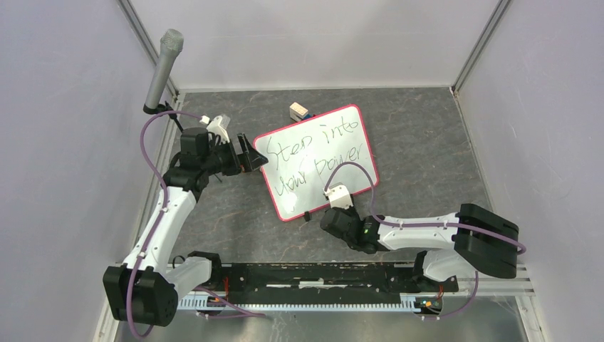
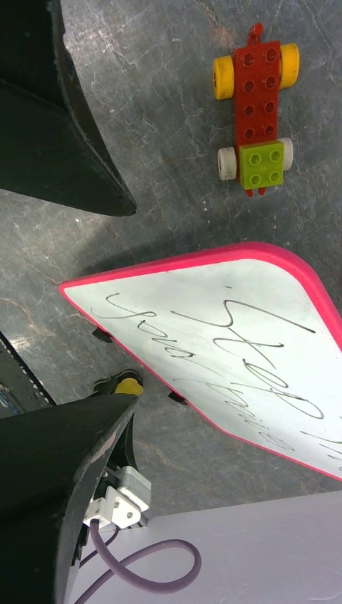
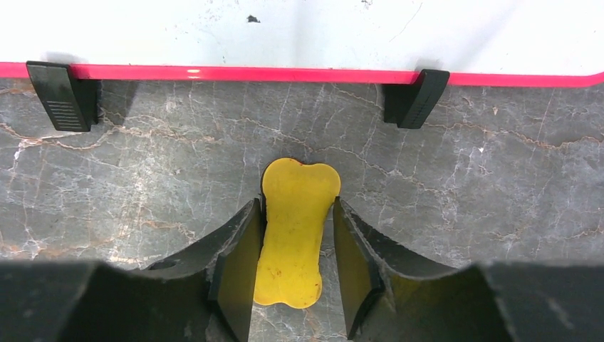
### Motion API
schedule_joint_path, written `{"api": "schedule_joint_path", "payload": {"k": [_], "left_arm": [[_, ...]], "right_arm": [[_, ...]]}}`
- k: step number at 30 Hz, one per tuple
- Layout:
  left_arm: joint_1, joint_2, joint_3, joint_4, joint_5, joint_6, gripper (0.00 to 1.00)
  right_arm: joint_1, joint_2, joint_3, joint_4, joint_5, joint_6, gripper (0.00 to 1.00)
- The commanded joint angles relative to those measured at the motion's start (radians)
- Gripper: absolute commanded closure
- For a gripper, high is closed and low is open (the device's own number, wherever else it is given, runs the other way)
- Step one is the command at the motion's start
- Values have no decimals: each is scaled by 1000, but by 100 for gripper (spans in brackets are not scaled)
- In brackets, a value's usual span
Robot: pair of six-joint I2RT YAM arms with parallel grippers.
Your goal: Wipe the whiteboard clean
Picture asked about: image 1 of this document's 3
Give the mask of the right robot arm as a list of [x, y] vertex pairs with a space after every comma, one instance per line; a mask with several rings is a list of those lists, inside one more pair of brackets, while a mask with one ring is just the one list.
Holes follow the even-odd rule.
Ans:
[[325, 212], [320, 227], [366, 254], [418, 249], [411, 280], [421, 291], [476, 272], [513, 279], [518, 256], [526, 251], [516, 224], [476, 204], [462, 204], [458, 212], [439, 217], [414, 219], [361, 218], [354, 207], [334, 207]]

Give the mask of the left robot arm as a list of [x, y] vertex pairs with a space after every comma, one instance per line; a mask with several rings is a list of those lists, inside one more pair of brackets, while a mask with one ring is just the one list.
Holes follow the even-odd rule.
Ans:
[[177, 305], [198, 286], [215, 290], [224, 285], [218, 254], [191, 252], [168, 269], [182, 225], [197, 205], [213, 175], [225, 177], [257, 171], [268, 160], [254, 149], [245, 134], [240, 148], [221, 133], [188, 128], [180, 136], [180, 151], [160, 175], [154, 211], [133, 250], [119, 266], [109, 266], [103, 286], [113, 318], [148, 326], [167, 326]]

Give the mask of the pink framed whiteboard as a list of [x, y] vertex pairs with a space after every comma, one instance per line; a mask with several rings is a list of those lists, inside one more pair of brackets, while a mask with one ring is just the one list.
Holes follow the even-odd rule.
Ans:
[[356, 195], [377, 185], [379, 175], [358, 106], [260, 135], [254, 148], [267, 157], [261, 171], [277, 217], [288, 222], [328, 206], [326, 184], [344, 184]]

